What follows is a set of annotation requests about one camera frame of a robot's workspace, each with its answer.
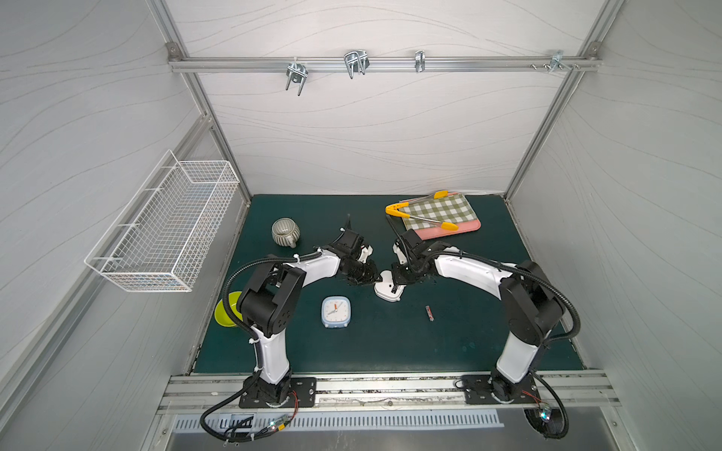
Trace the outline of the white alarm clock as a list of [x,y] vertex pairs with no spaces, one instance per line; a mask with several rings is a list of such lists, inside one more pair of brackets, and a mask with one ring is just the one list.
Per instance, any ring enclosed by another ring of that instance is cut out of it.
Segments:
[[381,280],[374,283],[374,292],[380,299],[396,303],[403,295],[406,285],[397,284],[394,281],[393,273],[389,270],[383,271],[380,274]]

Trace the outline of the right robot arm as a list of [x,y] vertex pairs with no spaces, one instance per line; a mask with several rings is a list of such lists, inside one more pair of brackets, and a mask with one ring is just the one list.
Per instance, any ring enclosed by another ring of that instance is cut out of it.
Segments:
[[544,348],[579,332],[574,326],[565,334],[553,334],[565,314],[576,314],[568,298],[533,261],[521,265],[498,262],[446,242],[422,240],[413,229],[398,233],[392,250],[398,260],[381,272],[374,284],[376,296],[387,302],[398,302],[406,287],[432,276],[466,283],[500,300],[509,334],[496,367],[482,386],[501,404],[520,397]]

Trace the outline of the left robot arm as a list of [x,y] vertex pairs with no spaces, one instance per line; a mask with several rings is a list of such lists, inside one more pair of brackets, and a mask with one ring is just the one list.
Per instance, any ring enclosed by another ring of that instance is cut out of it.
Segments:
[[250,387],[244,392],[262,404],[280,407],[291,396],[293,371],[286,351],[286,329],[293,319],[304,287],[342,275],[352,286],[380,280],[372,260],[373,248],[359,233],[344,227],[330,244],[293,257],[270,255],[254,260],[243,270],[253,274],[242,289],[235,316],[225,302],[231,320],[249,334],[256,364]]

